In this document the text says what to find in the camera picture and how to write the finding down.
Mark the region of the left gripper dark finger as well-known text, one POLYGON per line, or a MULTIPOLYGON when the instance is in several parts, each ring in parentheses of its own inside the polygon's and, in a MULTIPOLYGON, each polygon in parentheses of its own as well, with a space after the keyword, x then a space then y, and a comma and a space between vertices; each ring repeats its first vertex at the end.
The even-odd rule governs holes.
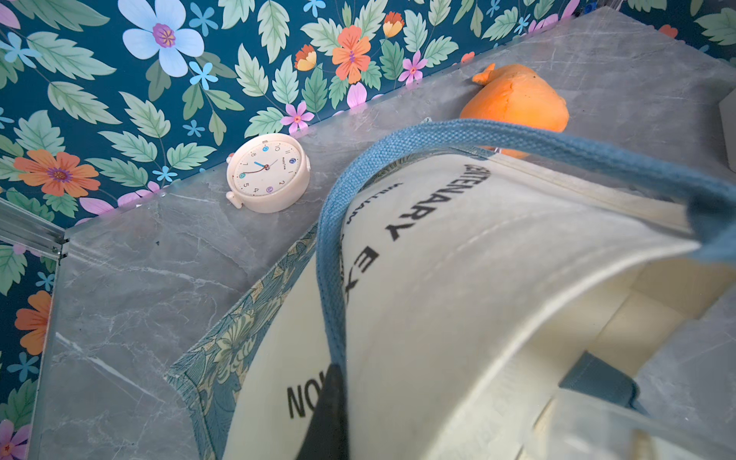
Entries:
POLYGON ((312 421, 297 460, 348 460, 346 387, 341 368, 328 368, 312 421))

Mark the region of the cream canvas tote bag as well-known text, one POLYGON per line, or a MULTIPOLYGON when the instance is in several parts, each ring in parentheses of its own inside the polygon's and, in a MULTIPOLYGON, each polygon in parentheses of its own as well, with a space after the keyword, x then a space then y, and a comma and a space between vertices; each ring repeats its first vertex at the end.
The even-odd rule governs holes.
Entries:
POLYGON ((349 459, 731 459, 639 369, 735 282, 735 188, 559 133, 422 124, 172 367, 203 459, 296 459, 328 368, 349 459))

